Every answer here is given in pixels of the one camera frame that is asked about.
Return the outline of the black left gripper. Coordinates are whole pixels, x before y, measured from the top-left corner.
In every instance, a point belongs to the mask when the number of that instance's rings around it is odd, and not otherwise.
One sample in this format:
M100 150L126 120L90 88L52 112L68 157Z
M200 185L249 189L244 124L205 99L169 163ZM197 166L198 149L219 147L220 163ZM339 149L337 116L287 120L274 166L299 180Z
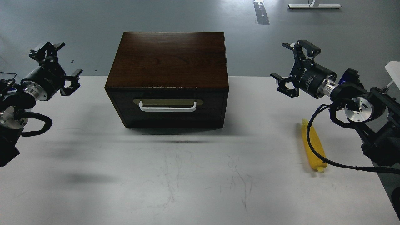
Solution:
M70 96L81 87L78 81L83 69L77 69L71 76L66 76L64 69L58 64L58 51L65 45L64 42L58 44L47 42L42 47L38 46L30 50L29 57L41 66L23 78L21 85L23 87L30 84L39 85L45 91L39 101L50 100L59 90L61 96ZM68 87L65 87L66 81L70 82Z

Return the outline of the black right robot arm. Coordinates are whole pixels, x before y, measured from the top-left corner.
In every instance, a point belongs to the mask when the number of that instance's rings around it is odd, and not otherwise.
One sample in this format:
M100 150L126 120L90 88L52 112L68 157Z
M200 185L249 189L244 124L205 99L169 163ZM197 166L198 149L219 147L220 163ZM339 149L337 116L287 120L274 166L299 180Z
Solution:
M293 52L294 66L287 78L271 73L277 90L291 98L299 91L316 99L330 97L331 121L357 131L365 156L387 168L399 163L399 103L386 94L387 88L367 91L358 71L351 68L336 82L335 72L314 61L321 49L307 40L282 46Z

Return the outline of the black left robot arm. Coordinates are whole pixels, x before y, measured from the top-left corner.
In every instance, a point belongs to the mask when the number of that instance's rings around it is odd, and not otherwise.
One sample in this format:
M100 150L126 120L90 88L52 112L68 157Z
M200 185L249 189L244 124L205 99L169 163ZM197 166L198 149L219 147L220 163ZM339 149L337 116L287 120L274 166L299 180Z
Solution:
M77 69L67 76L58 63L58 51L65 43L47 42L42 47L30 50L29 57L39 63L20 83L15 78L1 79L0 104L0 165L4 167L17 155L16 143L20 137L32 137L47 132L53 125L51 118L32 112L37 101L48 101L57 92L62 96L72 95L79 87Z

